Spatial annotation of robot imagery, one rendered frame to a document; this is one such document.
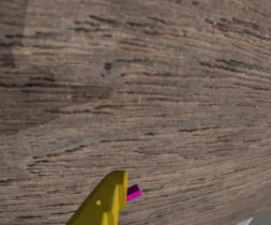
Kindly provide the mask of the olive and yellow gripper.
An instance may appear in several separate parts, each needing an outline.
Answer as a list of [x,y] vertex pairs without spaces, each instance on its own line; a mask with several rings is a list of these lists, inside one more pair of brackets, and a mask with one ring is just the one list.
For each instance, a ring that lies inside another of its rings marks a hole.
[[108,173],[66,225],[117,225],[118,211],[126,209],[127,185],[127,171]]

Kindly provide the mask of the magenta rod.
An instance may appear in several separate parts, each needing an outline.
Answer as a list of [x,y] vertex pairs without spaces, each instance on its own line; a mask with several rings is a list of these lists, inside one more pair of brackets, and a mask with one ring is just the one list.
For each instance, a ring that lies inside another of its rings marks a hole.
[[128,187],[127,202],[141,195],[142,193],[140,192],[140,189],[137,184],[134,186]]

